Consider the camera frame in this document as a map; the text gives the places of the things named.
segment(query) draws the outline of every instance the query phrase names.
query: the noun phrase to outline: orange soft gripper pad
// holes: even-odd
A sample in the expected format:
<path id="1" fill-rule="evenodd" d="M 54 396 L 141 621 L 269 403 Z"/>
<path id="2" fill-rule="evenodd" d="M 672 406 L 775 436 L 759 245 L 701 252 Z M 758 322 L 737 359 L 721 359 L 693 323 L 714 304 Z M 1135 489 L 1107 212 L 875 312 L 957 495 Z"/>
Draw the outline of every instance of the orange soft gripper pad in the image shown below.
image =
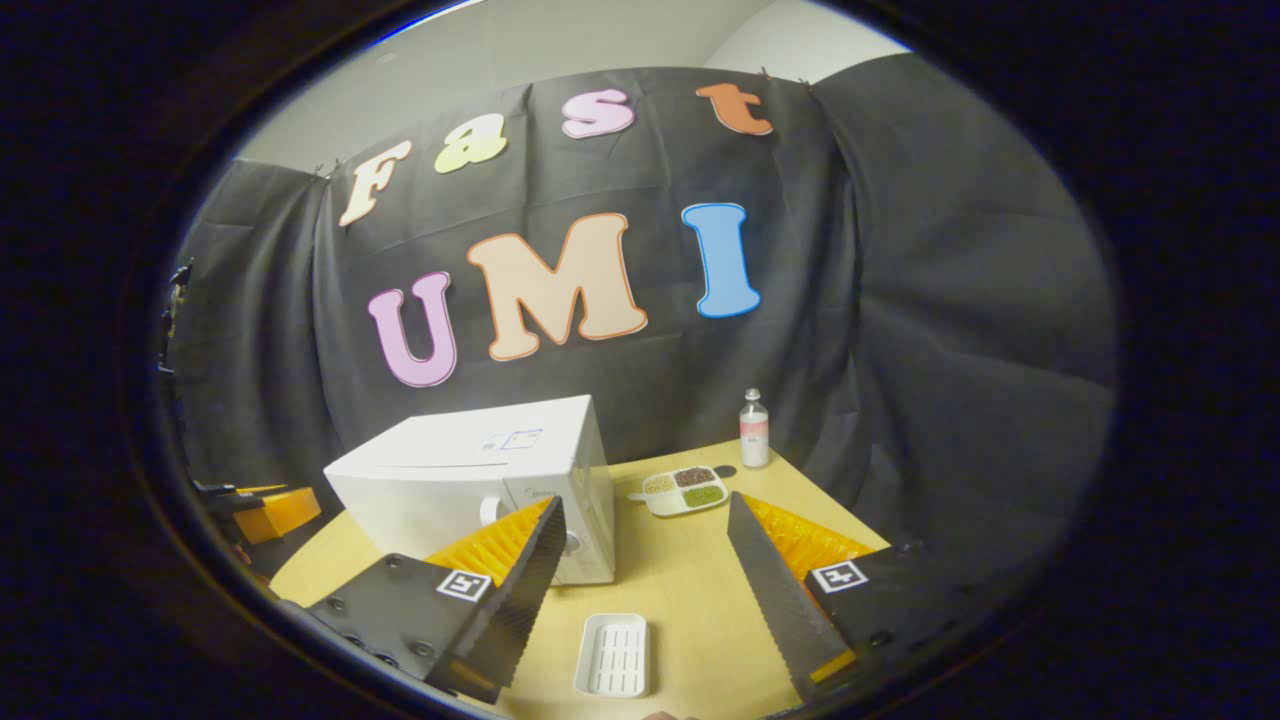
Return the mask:
<path id="1" fill-rule="evenodd" d="M 764 533 L 773 541 L 773 547 L 778 548 L 778 553 L 791 569 L 791 575 L 800 583 L 800 587 L 804 587 L 804 578 L 809 570 L 872 552 L 872 548 L 855 539 L 828 530 L 763 500 L 748 495 L 744 495 L 742 500 L 751 509 L 755 520 L 764 528 Z"/>
<path id="2" fill-rule="evenodd" d="M 250 491 L 238 489 L 237 492 Z M 244 534 L 244 539 L 250 544 L 257 544 L 283 538 L 317 515 L 320 515 L 320 503 L 316 501 L 315 492 L 311 488 L 297 488 L 262 496 L 262 507 L 241 510 L 233 518 Z"/>
<path id="3" fill-rule="evenodd" d="M 426 559 L 433 565 L 493 577 L 500 587 L 552 498 L 517 510 Z"/>

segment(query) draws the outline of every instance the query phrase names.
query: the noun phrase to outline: green beans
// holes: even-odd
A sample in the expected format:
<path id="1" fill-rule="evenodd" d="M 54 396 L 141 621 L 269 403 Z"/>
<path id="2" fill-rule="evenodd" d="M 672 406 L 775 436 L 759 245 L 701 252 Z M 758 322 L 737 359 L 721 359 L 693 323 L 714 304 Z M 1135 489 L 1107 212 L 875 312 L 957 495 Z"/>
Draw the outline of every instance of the green beans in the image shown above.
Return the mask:
<path id="1" fill-rule="evenodd" d="M 718 486 L 685 491 L 685 502 L 690 507 L 700 507 L 703 505 L 710 505 L 712 502 L 719 501 L 722 497 L 724 497 L 724 491 L 719 489 Z"/>

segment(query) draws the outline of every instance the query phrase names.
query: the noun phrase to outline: microwave knob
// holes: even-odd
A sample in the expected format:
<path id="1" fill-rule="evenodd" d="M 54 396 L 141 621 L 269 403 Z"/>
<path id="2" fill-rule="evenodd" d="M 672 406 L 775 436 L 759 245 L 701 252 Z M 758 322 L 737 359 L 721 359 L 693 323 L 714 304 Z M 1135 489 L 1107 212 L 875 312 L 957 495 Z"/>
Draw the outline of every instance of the microwave knob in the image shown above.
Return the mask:
<path id="1" fill-rule="evenodd" d="M 573 555 L 580 547 L 582 547 L 582 541 L 577 539 L 577 536 L 564 533 L 564 556 Z"/>

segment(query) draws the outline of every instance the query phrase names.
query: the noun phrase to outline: foam letter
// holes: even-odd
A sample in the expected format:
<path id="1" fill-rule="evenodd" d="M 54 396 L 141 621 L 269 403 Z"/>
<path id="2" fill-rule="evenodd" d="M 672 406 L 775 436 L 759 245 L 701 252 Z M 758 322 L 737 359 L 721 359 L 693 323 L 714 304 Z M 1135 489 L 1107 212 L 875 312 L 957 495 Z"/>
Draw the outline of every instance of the foam letter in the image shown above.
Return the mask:
<path id="1" fill-rule="evenodd" d="M 685 208 L 680 219 L 698 231 L 703 251 L 707 293 L 698 301 L 698 313 L 704 318 L 728 318 L 755 310 L 760 293 L 746 279 L 742 256 L 741 227 L 746 210 L 732 202 L 704 202 Z"/>
<path id="2" fill-rule="evenodd" d="M 449 325 L 449 309 L 444 304 L 444 288 L 449 287 L 448 273 L 431 273 L 413 283 L 413 295 L 422 300 L 426 327 L 431 332 L 431 356 L 413 357 L 404 337 L 404 323 L 399 309 L 404 293 L 398 290 L 374 296 L 369 301 L 369 314 L 378 323 L 378 340 L 383 343 L 383 356 L 396 378 L 410 387 L 431 387 L 453 374 L 458 363 L 458 347 Z"/>
<path id="3" fill-rule="evenodd" d="M 564 236 L 556 272 L 518 234 L 483 240 L 467 261 L 484 272 L 493 311 L 494 360 L 515 360 L 538 351 L 538 336 L 525 329 L 521 305 L 557 345 L 568 340 L 579 293 L 585 307 L 577 332 L 605 340 L 639 332 L 649 316 L 635 306 L 622 260 L 627 219 L 617 213 L 579 218 Z"/>
<path id="4" fill-rule="evenodd" d="M 746 108 L 748 104 L 759 105 L 760 99 L 750 92 L 742 92 L 731 82 L 699 87 L 698 95 L 710 97 L 716 118 L 733 132 L 742 135 L 769 135 L 773 132 L 773 124 L 769 120 L 753 118 L 751 110 Z"/>
<path id="5" fill-rule="evenodd" d="M 392 181 L 392 172 L 396 170 L 396 160 L 408 158 L 408 151 L 413 147 L 410 141 L 401 142 L 381 155 L 375 155 L 356 165 L 356 183 L 351 188 L 351 200 L 347 201 L 347 211 L 338 218 L 338 227 L 344 228 L 364 218 L 378 204 L 374 200 L 375 190 L 387 190 L 387 183 Z"/>
<path id="6" fill-rule="evenodd" d="M 484 163 L 507 146 L 502 137 L 502 114 L 470 119 L 444 137 L 444 150 L 435 158 L 435 172 L 452 173 L 467 163 Z"/>
<path id="7" fill-rule="evenodd" d="M 561 113 L 568 118 L 561 127 L 564 129 L 564 135 L 573 140 L 618 132 L 636 119 L 636 114 L 631 108 L 614 105 L 614 102 L 626 101 L 627 94 L 621 90 L 602 90 L 599 92 L 576 95 L 570 97 L 568 102 L 564 102 L 564 106 L 561 108 Z"/>

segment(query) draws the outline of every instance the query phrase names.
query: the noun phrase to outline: letter m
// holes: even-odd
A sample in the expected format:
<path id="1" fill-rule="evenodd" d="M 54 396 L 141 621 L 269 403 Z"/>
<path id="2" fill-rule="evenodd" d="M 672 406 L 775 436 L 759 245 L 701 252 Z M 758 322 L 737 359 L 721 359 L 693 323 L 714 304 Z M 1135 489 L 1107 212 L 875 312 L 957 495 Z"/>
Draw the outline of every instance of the letter m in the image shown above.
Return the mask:
<path id="1" fill-rule="evenodd" d="M 577 219 L 564 236 L 556 270 L 518 234 L 499 234 L 474 245 L 467 261 L 484 272 L 497 336 L 489 356 L 515 360 L 538 351 L 538 336 L 525 329 L 521 307 L 547 337 L 563 345 L 580 295 L 585 310 L 577 332 L 582 337 L 605 340 L 644 328 L 649 316 L 631 299 L 622 260 L 626 229 L 627 219 L 617 213 Z"/>

